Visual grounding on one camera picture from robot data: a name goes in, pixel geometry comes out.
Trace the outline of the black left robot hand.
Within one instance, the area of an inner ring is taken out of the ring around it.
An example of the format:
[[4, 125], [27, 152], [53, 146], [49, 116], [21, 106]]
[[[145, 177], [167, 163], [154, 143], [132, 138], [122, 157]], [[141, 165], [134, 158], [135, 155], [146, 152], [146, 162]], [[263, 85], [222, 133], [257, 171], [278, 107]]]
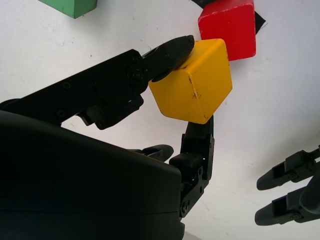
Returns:
[[320, 149], [298, 151], [261, 176], [256, 187], [265, 191], [288, 182], [311, 178], [308, 185], [273, 200], [255, 213], [258, 226], [283, 225], [295, 221], [305, 223], [320, 218]]

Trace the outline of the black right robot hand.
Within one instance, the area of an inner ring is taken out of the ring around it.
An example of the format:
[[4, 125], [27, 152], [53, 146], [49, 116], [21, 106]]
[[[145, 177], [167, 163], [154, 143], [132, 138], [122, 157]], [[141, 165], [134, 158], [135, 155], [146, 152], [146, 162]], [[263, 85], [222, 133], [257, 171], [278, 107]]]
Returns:
[[180, 240], [181, 219], [213, 168], [214, 120], [189, 123], [181, 150], [125, 149], [61, 127], [80, 117], [100, 130], [137, 111], [148, 83], [192, 52], [192, 35], [141, 55], [131, 49], [0, 105], [3, 240]]

